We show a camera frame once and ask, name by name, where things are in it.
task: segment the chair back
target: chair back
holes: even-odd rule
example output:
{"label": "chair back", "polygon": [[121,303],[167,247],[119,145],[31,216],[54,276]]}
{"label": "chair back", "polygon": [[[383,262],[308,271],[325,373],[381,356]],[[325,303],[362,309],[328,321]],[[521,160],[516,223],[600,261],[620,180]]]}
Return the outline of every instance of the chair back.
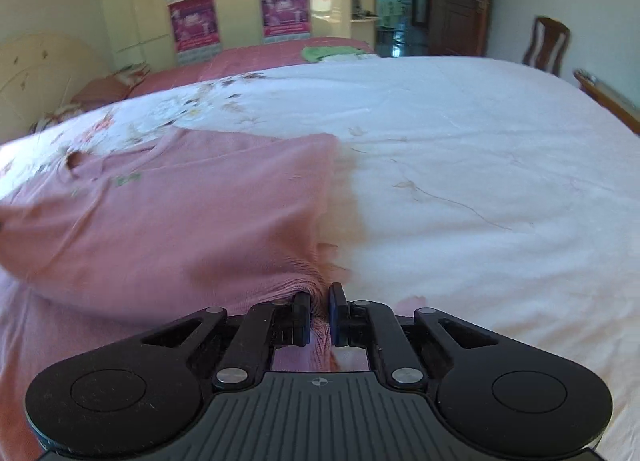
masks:
{"label": "chair back", "polygon": [[[542,27],[542,44],[539,44],[540,27]],[[522,63],[560,76],[562,58],[569,46],[570,39],[571,32],[569,28],[561,22],[546,16],[536,17],[533,23],[533,32],[531,33],[531,44],[524,55],[524,59],[522,59]],[[558,50],[556,51],[551,71],[549,71],[549,60],[551,60],[556,47]]]}

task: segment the white floral bedsheet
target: white floral bedsheet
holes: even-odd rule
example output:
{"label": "white floral bedsheet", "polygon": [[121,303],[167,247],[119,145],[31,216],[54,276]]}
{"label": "white floral bedsheet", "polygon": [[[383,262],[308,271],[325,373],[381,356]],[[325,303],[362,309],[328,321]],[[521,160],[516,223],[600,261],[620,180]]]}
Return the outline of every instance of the white floral bedsheet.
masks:
{"label": "white floral bedsheet", "polygon": [[640,456],[640,140],[558,78],[489,59],[368,59],[111,105],[0,148],[0,197],[73,150],[174,124],[343,145],[320,228],[351,300],[430,305],[586,365]]}

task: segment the headboard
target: headboard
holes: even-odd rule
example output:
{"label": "headboard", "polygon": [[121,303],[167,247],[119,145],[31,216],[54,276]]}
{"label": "headboard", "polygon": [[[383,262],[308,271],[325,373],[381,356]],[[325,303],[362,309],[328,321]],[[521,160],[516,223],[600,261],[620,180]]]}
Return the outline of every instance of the headboard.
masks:
{"label": "headboard", "polygon": [[0,44],[0,142],[24,136],[94,78],[110,73],[87,44],[56,33]]}

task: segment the pink shirt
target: pink shirt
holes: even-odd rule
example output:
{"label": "pink shirt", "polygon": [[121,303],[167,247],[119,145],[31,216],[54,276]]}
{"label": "pink shirt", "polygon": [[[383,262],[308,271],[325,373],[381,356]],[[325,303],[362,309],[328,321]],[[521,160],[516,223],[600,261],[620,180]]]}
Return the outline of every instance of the pink shirt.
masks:
{"label": "pink shirt", "polygon": [[[315,233],[335,147],[326,134],[173,128],[127,152],[71,155],[0,203],[13,276],[0,275],[0,459],[37,456],[22,401],[56,361],[210,305],[242,314],[307,291],[323,316]],[[314,329],[278,368],[330,368],[326,326]]]}

